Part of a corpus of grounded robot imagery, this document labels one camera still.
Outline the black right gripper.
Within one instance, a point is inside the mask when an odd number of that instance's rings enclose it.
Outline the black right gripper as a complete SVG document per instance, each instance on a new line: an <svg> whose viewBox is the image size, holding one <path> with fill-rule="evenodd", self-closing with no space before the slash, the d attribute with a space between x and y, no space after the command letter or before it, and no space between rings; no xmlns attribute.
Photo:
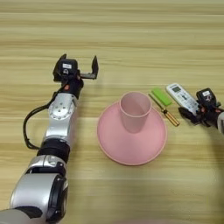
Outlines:
<svg viewBox="0 0 224 224"><path fill-rule="evenodd" d="M200 119L194 115L191 111L189 111L187 108L180 107L178 109L178 112L186 119L188 119L191 123L197 125L200 124L200 122L207 126L218 126L218 116L224 112L224 109L221 108L205 108L200 106L199 107L199 115Z"/></svg>

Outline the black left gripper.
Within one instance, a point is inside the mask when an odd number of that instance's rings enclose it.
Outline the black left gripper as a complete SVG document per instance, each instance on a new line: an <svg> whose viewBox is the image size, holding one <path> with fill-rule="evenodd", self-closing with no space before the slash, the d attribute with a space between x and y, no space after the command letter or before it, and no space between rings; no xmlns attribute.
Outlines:
<svg viewBox="0 0 224 224"><path fill-rule="evenodd" d="M60 82L62 86L70 85L73 83L79 83L83 79L95 80L99 72L99 65L96 55L92 61L92 72L82 73L78 68L78 62L76 59L66 59L67 54L64 53L53 69L53 80Z"/></svg>

